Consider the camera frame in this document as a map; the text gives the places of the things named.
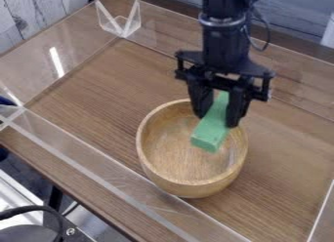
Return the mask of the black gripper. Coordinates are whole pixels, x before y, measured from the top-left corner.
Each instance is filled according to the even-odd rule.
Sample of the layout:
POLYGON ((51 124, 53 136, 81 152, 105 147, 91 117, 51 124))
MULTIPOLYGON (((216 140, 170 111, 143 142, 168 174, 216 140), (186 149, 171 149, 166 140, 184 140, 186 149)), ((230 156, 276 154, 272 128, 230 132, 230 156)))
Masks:
POLYGON ((239 126, 251 100, 268 100, 274 72, 250 59, 251 19, 244 16, 218 24, 199 19, 202 50, 178 51, 176 78, 188 84, 195 116, 202 118, 214 102, 214 90, 230 92, 226 109, 228 128, 239 126))

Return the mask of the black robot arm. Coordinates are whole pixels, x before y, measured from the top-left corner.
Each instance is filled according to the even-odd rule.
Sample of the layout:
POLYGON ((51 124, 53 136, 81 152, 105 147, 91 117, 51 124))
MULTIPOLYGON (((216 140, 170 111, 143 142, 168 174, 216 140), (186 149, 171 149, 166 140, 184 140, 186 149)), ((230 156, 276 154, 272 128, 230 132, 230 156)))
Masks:
POLYGON ((251 19, 258 0, 202 0, 202 49, 176 52, 175 77, 187 82, 194 113, 203 117, 215 90, 228 93, 224 123, 239 125, 251 101, 267 101, 275 72, 251 60, 251 19))

